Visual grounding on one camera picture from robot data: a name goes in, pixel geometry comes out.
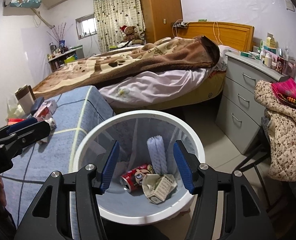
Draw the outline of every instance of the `metal bolt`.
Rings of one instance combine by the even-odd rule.
[[[93,164],[88,164],[88,165],[86,165],[86,170],[87,171],[91,171],[91,170],[93,170],[95,168],[95,165],[93,165]]]
[[[242,172],[241,171],[235,171],[234,174],[237,177],[241,177],[242,176]]]
[[[199,168],[202,169],[202,170],[207,170],[209,168],[209,166],[207,164],[205,164],[205,163],[201,163]]]
[[[53,178],[57,178],[59,175],[60,175],[60,172],[59,172],[59,171],[53,171],[53,172],[51,173],[51,176],[52,176]]]

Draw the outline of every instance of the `white trash can rim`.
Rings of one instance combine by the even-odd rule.
[[[136,119],[136,118],[154,118],[158,120],[162,120],[168,123],[171,123],[178,127],[182,132],[184,132],[187,137],[190,139],[191,142],[195,144],[196,156],[201,163],[205,163],[205,155],[203,145],[195,133],[195,131],[184,121],[181,119],[164,112],[154,111],[154,110],[136,110],[130,111],[122,114],[115,115],[100,124],[98,124],[95,128],[93,128],[82,140],[80,143],[75,156],[73,158],[73,163],[70,165],[72,170],[69,172],[76,172],[81,168],[81,160],[85,155],[85,151],[88,148],[89,142],[96,138],[97,135],[105,131],[107,128],[111,127],[114,124],[117,124],[122,121]],[[158,213],[144,216],[144,217],[127,217],[115,214],[109,210],[104,209],[103,207],[99,206],[100,215],[108,220],[121,223],[121,224],[128,224],[128,225],[146,225],[151,223],[156,223],[158,221],[167,219],[172,215],[178,213],[181,209],[183,209],[191,200],[193,196],[187,191],[183,197],[177,201],[171,207],[168,207]]]

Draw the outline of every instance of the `teddy bear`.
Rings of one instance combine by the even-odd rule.
[[[140,44],[143,45],[143,41],[139,35],[139,33],[136,32],[135,26],[122,26],[120,29],[125,33],[125,37],[122,42],[128,42],[132,41],[132,44]]]

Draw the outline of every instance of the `red hat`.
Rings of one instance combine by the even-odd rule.
[[[122,27],[120,27],[120,29],[123,31],[123,32],[125,32],[125,29],[127,28],[127,26],[126,25],[124,25],[124,26],[122,26]]]

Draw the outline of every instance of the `cartoon can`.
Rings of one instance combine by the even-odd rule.
[[[154,174],[152,165],[143,164],[131,171],[121,175],[120,183],[124,186],[124,189],[129,193],[141,188],[144,176],[146,174]]]

